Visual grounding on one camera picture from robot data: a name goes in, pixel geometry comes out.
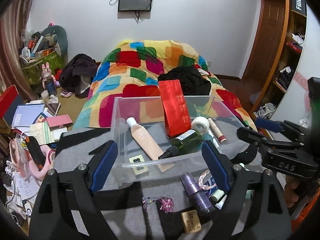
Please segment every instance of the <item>dark jacket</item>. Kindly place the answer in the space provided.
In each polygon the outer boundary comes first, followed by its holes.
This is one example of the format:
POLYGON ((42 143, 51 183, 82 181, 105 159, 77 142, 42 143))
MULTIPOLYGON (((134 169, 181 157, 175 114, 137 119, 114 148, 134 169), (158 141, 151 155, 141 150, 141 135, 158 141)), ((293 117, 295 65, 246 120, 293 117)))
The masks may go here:
POLYGON ((78 54, 62 70, 59 83, 68 92, 75 93, 77 97, 85 98, 88 96, 89 89, 82 94, 79 94, 79 89, 77 89, 80 85, 80 75, 87 75, 91 77, 92 81, 97 69, 98 66, 94 59, 86 54, 78 54))

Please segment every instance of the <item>transparent plastic box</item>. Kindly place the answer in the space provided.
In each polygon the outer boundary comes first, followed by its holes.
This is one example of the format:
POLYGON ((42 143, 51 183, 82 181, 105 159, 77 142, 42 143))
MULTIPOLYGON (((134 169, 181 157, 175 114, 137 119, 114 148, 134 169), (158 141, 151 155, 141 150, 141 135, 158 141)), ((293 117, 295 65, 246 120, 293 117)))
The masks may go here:
MULTIPOLYGON (((197 116, 211 117, 217 124, 227 141, 220 144, 220 153, 233 158, 239 152, 245 150, 247 143, 239 140, 236 131, 242 127, 242 123, 235 115, 214 96, 185 96, 191 120, 197 116)), ((130 127, 126 119, 134 117, 140 125, 144 126, 160 148, 168 149, 170 139, 165 132, 164 112, 160 97, 116 97, 113 106, 111 133, 114 141, 118 144, 119 154, 112 168, 112 172, 119 185, 142 180, 156 180, 180 176, 185 172, 194 172, 207 168, 201 155, 201 145, 191 153, 176 157, 153 161, 142 150, 139 144, 132 138, 130 127), (142 155, 145 162, 130 163, 129 159, 142 155), (159 164, 174 164, 165 172, 161 172, 159 164), (135 175, 132 168, 145 169, 148 171, 141 175, 135 175)), ((207 134, 205 140, 211 139, 207 134)))

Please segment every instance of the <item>blue gripper pad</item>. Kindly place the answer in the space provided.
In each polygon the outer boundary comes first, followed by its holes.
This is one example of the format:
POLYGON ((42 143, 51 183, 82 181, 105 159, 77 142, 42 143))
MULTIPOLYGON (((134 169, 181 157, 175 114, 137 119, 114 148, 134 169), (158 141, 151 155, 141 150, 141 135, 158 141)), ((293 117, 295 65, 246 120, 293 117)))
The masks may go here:
POLYGON ((105 148, 100 153, 103 154, 105 152, 96 170, 92 174, 92 185, 90 187, 90 191, 93 194, 102 189, 111 171, 111 168, 118 156, 118 145, 114 141, 109 142, 106 144, 105 148))
POLYGON ((211 144, 213 147, 210 147, 209 143, 211 142, 205 141, 202 144, 202 157, 204 158, 205 163, 208 165, 208 168, 218 186, 218 189, 223 190, 225 193, 228 193, 231 187, 231 185, 229 184, 231 178, 228 177, 228 173, 222 166, 214 150, 217 151, 217 154, 220 153, 212 143, 211 144))
POLYGON ((254 123, 257 128, 264 128, 272 132, 281 132, 283 129, 279 122, 274 122, 260 117, 258 117, 254 123))

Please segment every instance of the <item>colorful blanket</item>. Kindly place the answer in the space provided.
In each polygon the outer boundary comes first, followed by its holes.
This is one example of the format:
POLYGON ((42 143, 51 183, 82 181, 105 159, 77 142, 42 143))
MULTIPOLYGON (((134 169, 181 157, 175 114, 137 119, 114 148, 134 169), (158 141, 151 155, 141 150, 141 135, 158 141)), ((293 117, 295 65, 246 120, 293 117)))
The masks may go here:
MULTIPOLYGON (((208 71, 206 61, 193 47, 177 41, 139 41, 114 49, 100 64, 74 128, 110 127, 115 97, 159 96, 158 76, 178 66, 208 71)), ((215 75, 204 78, 211 82, 212 95, 255 129, 239 99, 223 88, 215 75)))

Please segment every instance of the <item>purple glitter bottle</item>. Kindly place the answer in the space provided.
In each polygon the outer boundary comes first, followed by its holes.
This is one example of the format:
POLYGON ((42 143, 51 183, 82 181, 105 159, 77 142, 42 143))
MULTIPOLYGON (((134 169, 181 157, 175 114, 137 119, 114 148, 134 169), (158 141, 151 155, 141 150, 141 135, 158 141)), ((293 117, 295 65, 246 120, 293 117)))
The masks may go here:
POLYGON ((214 211, 210 200, 189 172, 182 174, 180 178, 190 202, 196 208, 199 215, 207 216, 210 212, 214 211))

